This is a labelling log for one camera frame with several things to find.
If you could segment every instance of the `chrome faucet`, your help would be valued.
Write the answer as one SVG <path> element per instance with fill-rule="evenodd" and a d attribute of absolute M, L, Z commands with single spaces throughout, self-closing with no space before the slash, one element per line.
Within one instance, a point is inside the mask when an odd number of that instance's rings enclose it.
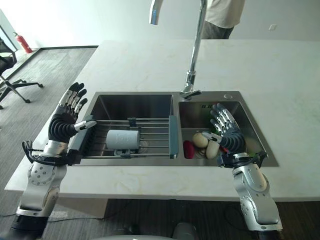
<path fill-rule="evenodd" d="M 196 62 L 198 58 L 200 42 L 201 42 L 201 33 L 204 26 L 204 21 L 207 12 L 207 0 L 200 0 L 201 7 L 198 18 L 198 24 L 196 28 L 196 36 L 193 45 L 193 51 L 191 56 L 191 63 L 189 71 L 186 72 L 186 79 L 184 84 L 184 89 L 180 92 L 180 96 L 183 99 L 189 100 L 192 96 L 201 94 L 200 90 L 194 90 L 195 78 L 196 78 Z M 153 25 L 158 25 L 160 8 L 163 0 L 152 0 L 150 8 L 149 23 Z"/>

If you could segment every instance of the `red fire extinguisher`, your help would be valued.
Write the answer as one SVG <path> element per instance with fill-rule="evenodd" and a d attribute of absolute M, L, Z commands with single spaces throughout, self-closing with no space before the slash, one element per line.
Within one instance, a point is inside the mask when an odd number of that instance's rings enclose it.
<path fill-rule="evenodd" d="M 32 49 L 29 47 L 28 43 L 26 42 L 26 40 L 24 39 L 23 36 L 18 35 L 18 33 L 14 32 L 13 33 L 15 36 L 15 39 L 18 41 L 18 43 L 20 43 L 21 47 L 23 47 L 23 49 L 25 50 L 25 52 L 27 54 L 32 53 Z"/>

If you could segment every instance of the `office chair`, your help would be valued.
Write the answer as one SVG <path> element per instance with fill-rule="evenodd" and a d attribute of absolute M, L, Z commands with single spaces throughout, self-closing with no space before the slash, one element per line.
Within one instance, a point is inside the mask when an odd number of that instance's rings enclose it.
<path fill-rule="evenodd" d="M 27 104 L 31 103 L 29 99 L 25 99 L 16 89 L 31 85 L 38 85 L 40 88 L 43 88 L 44 86 L 42 84 L 39 84 L 38 82 L 27 82 L 22 79 L 19 79 L 18 81 L 15 81 L 14 83 L 10 83 L 8 80 L 6 80 L 2 73 L 12 68 L 17 63 L 16 54 L 14 51 L 12 51 L 5 42 L 0 38 L 0 53 L 10 53 L 11 56 L 0 56 L 0 78 L 3 80 L 5 87 L 0 89 L 0 102 L 8 95 L 10 91 L 14 92 L 20 98 L 23 99 L 23 101 Z"/>

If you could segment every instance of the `robotic arm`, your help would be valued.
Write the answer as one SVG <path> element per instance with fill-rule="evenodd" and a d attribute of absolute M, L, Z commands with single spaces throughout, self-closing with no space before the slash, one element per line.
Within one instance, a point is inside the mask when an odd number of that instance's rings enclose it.
<path fill-rule="evenodd" d="M 93 127 L 96 121 L 85 118 L 76 123 L 78 114 L 87 102 L 84 85 L 74 83 L 62 96 L 49 124 L 48 144 L 39 155 L 32 155 L 31 141 L 22 143 L 32 163 L 28 170 L 28 184 L 22 194 L 16 216 L 9 232 L 0 240 L 35 240 L 42 237 L 48 218 L 59 196 L 60 184 L 67 173 L 67 165 L 79 163 L 81 156 L 68 151 L 70 138 L 81 130 Z M 218 158 L 221 167 L 232 168 L 234 186 L 240 197 L 241 210 L 250 231 L 259 240 L 283 240 L 278 208 L 269 193 L 269 181 L 260 171 L 265 152 L 250 157 L 239 126 L 221 104 L 212 107 L 211 123 L 219 134 L 202 134 L 227 149 Z"/>
<path fill-rule="evenodd" d="M 22 147 L 32 163 L 27 176 L 28 184 L 22 194 L 16 216 L 7 234 L 0 240 L 35 240 L 41 238 L 48 218 L 58 199 L 60 184 L 67 173 L 66 165 L 76 163 L 74 152 L 67 152 L 70 138 L 96 121 L 88 119 L 75 123 L 83 105 L 80 99 L 86 94 L 84 84 L 74 83 L 62 96 L 50 121 L 48 144 L 39 155 L 32 155 L 32 142 Z"/>
<path fill-rule="evenodd" d="M 220 103 L 213 105 L 211 123 L 219 132 L 203 132 L 207 139 L 227 149 L 218 158 L 220 167 L 232 168 L 233 184 L 240 197 L 245 223 L 259 240 L 282 240 L 282 223 L 275 201 L 270 196 L 270 184 L 260 171 L 265 152 L 255 157 L 246 153 L 245 138 L 231 113 Z"/>

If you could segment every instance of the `white wall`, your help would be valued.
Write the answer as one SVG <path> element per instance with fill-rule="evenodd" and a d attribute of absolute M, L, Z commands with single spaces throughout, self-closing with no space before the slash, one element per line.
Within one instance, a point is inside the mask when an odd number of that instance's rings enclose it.
<path fill-rule="evenodd" d="M 2 30 L 0 30 L 0 38 L 2 38 L 5 42 L 5 44 L 11 48 L 12 50 L 16 49 L 21 49 L 21 46 L 19 43 L 16 41 L 13 32 L 15 30 L 11 26 L 10 22 L 6 18 L 5 14 L 2 12 L 0 9 L 0 26 Z"/>
<path fill-rule="evenodd" d="M 165 0 L 158 26 L 151 0 L 10 0 L 1 8 L 32 47 L 99 45 L 104 39 L 192 39 L 199 0 Z M 320 0 L 246 0 L 233 39 L 320 41 Z M 278 24 L 269 31 L 270 24 Z"/>
<path fill-rule="evenodd" d="M 231 38 L 320 41 L 320 0 L 246 0 Z"/>

